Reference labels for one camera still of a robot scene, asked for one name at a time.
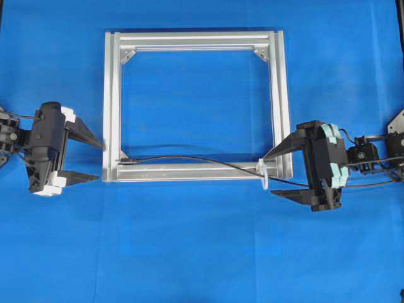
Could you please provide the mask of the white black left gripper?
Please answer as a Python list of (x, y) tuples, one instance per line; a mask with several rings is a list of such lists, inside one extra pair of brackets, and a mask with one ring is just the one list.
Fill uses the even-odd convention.
[(71, 109), (41, 107), (35, 116), (38, 119), (27, 141), (27, 174), (32, 194), (54, 196), (61, 194), (66, 186), (99, 179), (96, 175), (63, 170), (68, 139), (95, 148), (104, 147)]

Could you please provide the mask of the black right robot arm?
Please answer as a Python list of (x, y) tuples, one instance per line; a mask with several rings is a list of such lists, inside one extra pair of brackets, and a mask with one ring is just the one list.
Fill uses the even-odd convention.
[(312, 211), (334, 210), (341, 206), (342, 189), (350, 171), (374, 173), (375, 166), (386, 173), (391, 182), (403, 181), (403, 133), (392, 131), (384, 136), (355, 138), (345, 147), (347, 132), (334, 124), (311, 121), (297, 125), (266, 155), (268, 159), (302, 151), (307, 176), (307, 189), (275, 191), (274, 194), (308, 205)]

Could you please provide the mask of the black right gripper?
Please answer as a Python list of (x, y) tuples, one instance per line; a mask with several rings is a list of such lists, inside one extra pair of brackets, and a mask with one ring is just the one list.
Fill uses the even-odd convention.
[(264, 159), (303, 151), (310, 189), (272, 190), (271, 193), (307, 205), (312, 211), (341, 207), (342, 188), (347, 185), (349, 171), (345, 142), (338, 126), (322, 121), (304, 122)]

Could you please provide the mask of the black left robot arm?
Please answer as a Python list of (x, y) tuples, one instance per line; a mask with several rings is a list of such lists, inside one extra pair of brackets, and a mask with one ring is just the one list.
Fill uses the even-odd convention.
[(25, 163), (32, 194), (60, 195), (67, 186), (98, 179), (95, 175), (64, 170), (68, 140), (103, 148), (74, 110), (59, 102), (43, 103), (32, 116), (1, 109), (1, 166), (10, 156), (18, 155)]

